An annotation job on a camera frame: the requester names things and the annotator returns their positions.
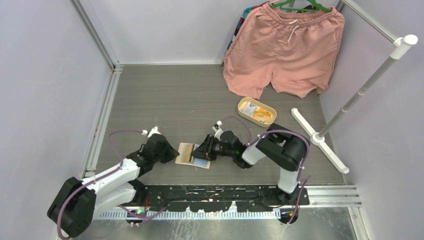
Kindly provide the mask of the colourful garment behind shorts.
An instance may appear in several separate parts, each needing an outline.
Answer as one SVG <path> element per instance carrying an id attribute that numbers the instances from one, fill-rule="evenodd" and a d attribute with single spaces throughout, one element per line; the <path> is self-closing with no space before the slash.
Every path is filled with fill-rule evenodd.
<path id="1" fill-rule="evenodd" d="M 249 13 L 250 13 L 251 11 L 253 11 L 253 10 L 255 10 L 255 9 L 259 8 L 259 7 L 262 7 L 263 5 L 268 4 L 268 3 L 270 3 L 270 1 L 263 2 L 263 3 L 259 4 L 259 5 L 251 6 L 251 7 L 245 8 L 245 9 L 243 10 L 243 12 L 241 13 L 240 18 L 239 18 L 239 20 L 238 20 L 238 22 L 237 22 L 237 24 L 236 24 L 236 26 L 235 26 L 234 33 L 233 33 L 233 35 L 232 35 L 232 38 L 231 38 L 231 40 L 229 41 L 229 43 L 228 43 L 228 45 L 227 45 L 227 48 L 226 48 L 225 53 L 224 53 L 224 56 L 226 56 L 226 55 L 227 55 L 228 50 L 230 49 L 230 47 L 231 47 L 232 43 L 233 43 L 233 42 L 234 42 L 234 40 L 236 39 L 237 34 L 239 33 L 240 28 L 241 28 L 241 26 L 243 25 L 243 23 L 245 22 L 245 20 L 246 20 L 247 16 L 249 15 Z"/>

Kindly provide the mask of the green clothes hanger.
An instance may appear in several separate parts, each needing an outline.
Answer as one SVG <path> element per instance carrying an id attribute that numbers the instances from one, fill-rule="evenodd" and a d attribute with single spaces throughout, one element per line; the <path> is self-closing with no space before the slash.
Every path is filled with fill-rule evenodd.
<path id="1" fill-rule="evenodd" d="M 270 2 L 270 7 L 285 11 L 287 13 L 305 13 L 317 11 L 330 13 L 332 11 L 330 7 L 322 5 L 317 0 L 306 0 L 304 6 L 303 4 L 297 2 L 297 0 L 276 0 Z"/>

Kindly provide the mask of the orange credit card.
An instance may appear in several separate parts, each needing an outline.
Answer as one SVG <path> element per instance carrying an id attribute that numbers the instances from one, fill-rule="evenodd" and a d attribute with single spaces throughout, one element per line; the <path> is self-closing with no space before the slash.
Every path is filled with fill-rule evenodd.
<path id="1" fill-rule="evenodd" d="M 253 114 L 253 118 L 261 121 L 261 122 L 267 122 L 270 123 L 272 121 L 272 114 L 264 109 L 256 110 Z"/>

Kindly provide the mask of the white clothes rack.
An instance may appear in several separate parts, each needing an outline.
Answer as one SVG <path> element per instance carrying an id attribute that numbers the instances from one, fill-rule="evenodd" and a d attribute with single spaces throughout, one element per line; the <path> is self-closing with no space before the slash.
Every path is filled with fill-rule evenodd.
<path id="1" fill-rule="evenodd" d="M 369 24 L 373 29 L 387 39 L 394 47 L 389 57 L 381 64 L 381 66 L 368 78 L 368 80 L 356 91 L 356 93 L 344 104 L 342 108 L 331 118 L 325 127 L 316 131 L 309 122 L 302 116 L 297 108 L 291 109 L 291 115 L 303 130 L 309 135 L 311 143 L 317 146 L 333 164 L 333 166 L 342 174 L 348 174 L 350 169 L 340 160 L 334 151 L 325 142 L 325 135 L 344 117 L 349 110 L 365 95 L 365 93 L 381 78 L 381 76 L 398 60 L 400 60 L 408 50 L 418 43 L 418 37 L 414 34 L 408 34 L 403 37 L 397 36 L 371 15 L 369 15 L 354 0 L 340 0 L 336 5 L 336 9 L 342 12 L 344 8 L 350 8 L 362 20 Z"/>

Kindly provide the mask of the beige leather card holder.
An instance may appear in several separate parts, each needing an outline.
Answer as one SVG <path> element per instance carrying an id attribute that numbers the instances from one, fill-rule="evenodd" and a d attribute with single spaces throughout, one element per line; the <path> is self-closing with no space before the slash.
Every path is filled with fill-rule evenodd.
<path id="1" fill-rule="evenodd" d="M 191 153 L 197 147 L 199 147 L 199 144 L 181 142 L 178 148 L 179 156 L 176 157 L 175 163 L 178 165 L 209 169 L 211 166 L 209 160 L 191 156 Z"/>

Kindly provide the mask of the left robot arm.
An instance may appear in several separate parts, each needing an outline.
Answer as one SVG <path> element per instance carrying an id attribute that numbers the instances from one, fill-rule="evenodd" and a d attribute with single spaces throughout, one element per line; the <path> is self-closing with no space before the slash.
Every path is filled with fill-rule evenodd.
<path id="1" fill-rule="evenodd" d="M 68 178 L 58 191 L 47 216 L 56 223 L 62 240 L 81 235 L 93 217 L 122 204 L 141 206 L 146 200 L 144 185 L 139 177 L 153 169 L 156 163 L 166 164 L 179 156 L 166 137 L 153 128 L 146 143 L 120 162 L 94 176 L 84 179 Z"/>

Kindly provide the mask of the yellow card with dark stripe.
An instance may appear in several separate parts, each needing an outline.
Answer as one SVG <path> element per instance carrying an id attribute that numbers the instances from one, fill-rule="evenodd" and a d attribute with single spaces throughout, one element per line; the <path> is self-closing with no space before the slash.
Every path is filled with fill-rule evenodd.
<path id="1" fill-rule="evenodd" d="M 199 146 L 194 143 L 181 143 L 182 144 L 182 154 L 181 154 L 181 163 L 188 165 L 193 164 L 195 157 L 192 156 L 192 152 Z"/>

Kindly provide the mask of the white card in tray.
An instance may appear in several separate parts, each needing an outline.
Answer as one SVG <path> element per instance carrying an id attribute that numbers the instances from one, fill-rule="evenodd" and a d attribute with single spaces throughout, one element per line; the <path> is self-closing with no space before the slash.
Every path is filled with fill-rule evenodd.
<path id="1" fill-rule="evenodd" d="M 256 106 L 255 104 L 251 102 L 246 102 L 240 111 L 246 114 L 247 116 L 252 117 L 257 109 L 258 106 Z"/>

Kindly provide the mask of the pink shorts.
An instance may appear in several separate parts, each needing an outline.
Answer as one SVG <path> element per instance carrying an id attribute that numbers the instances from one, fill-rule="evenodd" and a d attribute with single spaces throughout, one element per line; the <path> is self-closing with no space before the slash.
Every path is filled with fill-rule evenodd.
<path id="1" fill-rule="evenodd" d="M 230 92 L 259 99 L 271 85 L 299 98 L 329 88 L 341 47 L 344 16 L 329 11 L 282 12 L 264 3 L 252 9 L 222 60 Z"/>

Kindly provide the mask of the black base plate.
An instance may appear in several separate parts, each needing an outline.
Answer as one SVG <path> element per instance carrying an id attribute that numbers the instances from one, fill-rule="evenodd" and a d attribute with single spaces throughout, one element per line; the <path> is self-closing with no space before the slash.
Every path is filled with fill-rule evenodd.
<path id="1" fill-rule="evenodd" d="M 147 185 L 140 196 L 125 207 L 149 208 L 169 212 L 227 212 L 235 205 L 237 212 L 270 212 L 273 208 L 310 204 L 308 191 L 295 190 L 286 197 L 275 185 Z"/>

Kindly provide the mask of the yellow oval tray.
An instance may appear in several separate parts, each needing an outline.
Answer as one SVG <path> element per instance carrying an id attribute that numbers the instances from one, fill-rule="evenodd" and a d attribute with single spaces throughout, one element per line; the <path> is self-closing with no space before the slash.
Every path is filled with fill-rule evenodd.
<path id="1" fill-rule="evenodd" d="M 277 111 L 251 97 L 244 97 L 237 105 L 238 114 L 263 128 L 268 128 L 277 118 Z"/>

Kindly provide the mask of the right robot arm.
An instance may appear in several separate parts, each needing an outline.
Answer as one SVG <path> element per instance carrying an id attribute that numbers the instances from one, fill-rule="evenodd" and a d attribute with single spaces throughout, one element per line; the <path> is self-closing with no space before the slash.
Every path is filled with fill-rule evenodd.
<path id="1" fill-rule="evenodd" d="M 288 206 L 297 199 L 301 169 L 311 146 L 306 137 L 272 123 L 253 142 L 244 144 L 231 130 L 223 131 L 219 124 L 213 128 L 215 133 L 207 135 L 203 143 L 192 150 L 191 157 L 207 161 L 230 157 L 242 169 L 268 158 L 279 167 L 279 202 Z"/>

